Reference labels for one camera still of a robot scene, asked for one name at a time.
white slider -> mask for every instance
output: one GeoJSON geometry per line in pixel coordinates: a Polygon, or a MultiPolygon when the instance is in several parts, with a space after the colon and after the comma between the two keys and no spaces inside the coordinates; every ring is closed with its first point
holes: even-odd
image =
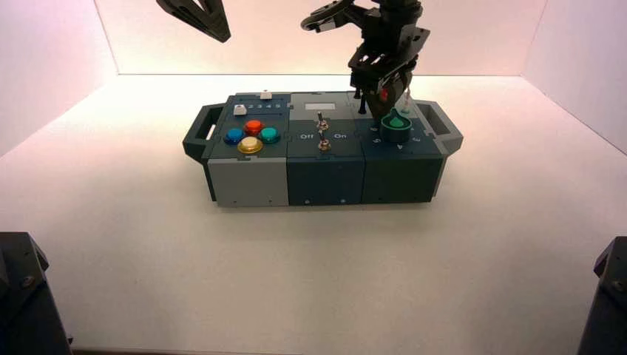
{"type": "Polygon", "coordinates": [[[248,110],[244,105],[235,105],[235,109],[233,109],[233,114],[236,116],[246,116],[248,110]]]}
{"type": "Polygon", "coordinates": [[[272,100],[272,92],[268,92],[268,90],[263,90],[260,94],[262,100],[272,100]]]}

white backdrop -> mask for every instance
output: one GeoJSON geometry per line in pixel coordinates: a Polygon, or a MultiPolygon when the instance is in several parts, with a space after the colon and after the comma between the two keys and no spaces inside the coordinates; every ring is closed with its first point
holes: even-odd
{"type": "MultiPolygon", "coordinates": [[[[347,73],[361,43],[353,25],[320,34],[300,29],[330,0],[224,0],[233,35],[226,44],[166,14],[155,0],[96,2],[122,74],[347,73]]],[[[419,24],[432,35],[417,73],[519,75],[545,3],[423,0],[419,24]]]]}
{"type": "Polygon", "coordinates": [[[627,153],[625,14],[625,0],[549,0],[523,74],[627,153]]]}
{"type": "Polygon", "coordinates": [[[0,34],[0,156],[115,76],[92,1],[1,0],[0,34]]]}

round button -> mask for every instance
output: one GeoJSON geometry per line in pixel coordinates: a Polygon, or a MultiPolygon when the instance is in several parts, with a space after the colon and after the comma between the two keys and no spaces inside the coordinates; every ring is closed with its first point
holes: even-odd
{"type": "Polygon", "coordinates": [[[279,131],[274,127],[264,128],[259,134],[259,139],[266,144],[276,143],[280,138],[279,131]]]}
{"type": "Polygon", "coordinates": [[[244,154],[254,154],[263,148],[263,143],[255,137],[246,137],[237,145],[237,150],[244,154]]]}
{"type": "Polygon", "coordinates": [[[244,139],[244,137],[244,131],[239,128],[232,128],[226,133],[226,136],[224,136],[224,142],[234,146],[244,139]]]}
{"type": "Polygon", "coordinates": [[[248,121],[246,122],[246,125],[244,126],[244,130],[246,131],[247,135],[257,136],[259,132],[261,132],[262,129],[263,129],[263,124],[261,123],[261,121],[258,121],[258,120],[248,121]]]}

red light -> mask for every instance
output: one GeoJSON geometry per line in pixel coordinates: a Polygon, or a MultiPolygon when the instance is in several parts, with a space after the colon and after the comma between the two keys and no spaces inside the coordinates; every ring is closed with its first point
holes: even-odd
{"type": "Polygon", "coordinates": [[[387,102],[387,89],[382,89],[381,93],[379,94],[379,98],[381,99],[382,102],[387,102]]]}

handle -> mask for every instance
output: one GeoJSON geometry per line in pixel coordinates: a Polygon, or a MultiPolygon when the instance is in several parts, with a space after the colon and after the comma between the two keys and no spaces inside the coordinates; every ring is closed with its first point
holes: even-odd
{"type": "Polygon", "coordinates": [[[434,101],[414,100],[414,102],[427,119],[427,123],[435,132],[438,140],[447,148],[449,154],[457,152],[461,148],[464,136],[440,105],[434,101]]]}
{"type": "Polygon", "coordinates": [[[213,147],[211,141],[207,140],[207,135],[211,126],[217,123],[225,106],[226,104],[203,106],[183,139],[185,154],[198,163],[203,163],[205,150],[213,147]]]}

